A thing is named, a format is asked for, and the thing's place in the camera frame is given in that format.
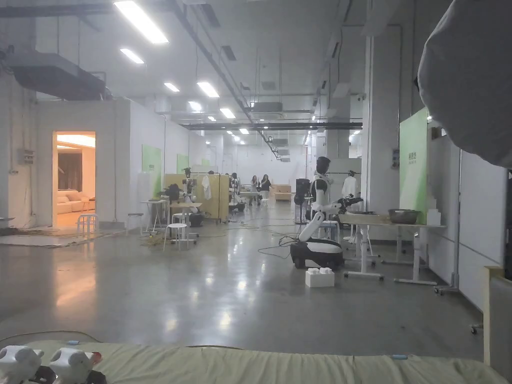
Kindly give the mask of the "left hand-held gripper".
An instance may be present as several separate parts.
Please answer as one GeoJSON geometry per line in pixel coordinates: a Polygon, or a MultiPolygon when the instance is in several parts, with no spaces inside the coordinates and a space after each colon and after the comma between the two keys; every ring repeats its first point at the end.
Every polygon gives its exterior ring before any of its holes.
{"type": "Polygon", "coordinates": [[[52,384],[55,373],[42,365],[44,352],[25,345],[8,345],[0,350],[2,384],[52,384]]]}

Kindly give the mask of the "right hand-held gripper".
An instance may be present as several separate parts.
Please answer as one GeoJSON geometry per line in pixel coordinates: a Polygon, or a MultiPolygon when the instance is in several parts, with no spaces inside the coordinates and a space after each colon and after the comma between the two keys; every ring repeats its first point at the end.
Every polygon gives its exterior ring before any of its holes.
{"type": "Polygon", "coordinates": [[[98,351],[82,351],[62,347],[52,356],[48,366],[55,375],[54,384],[105,384],[104,373],[95,370],[102,361],[98,351]]]}

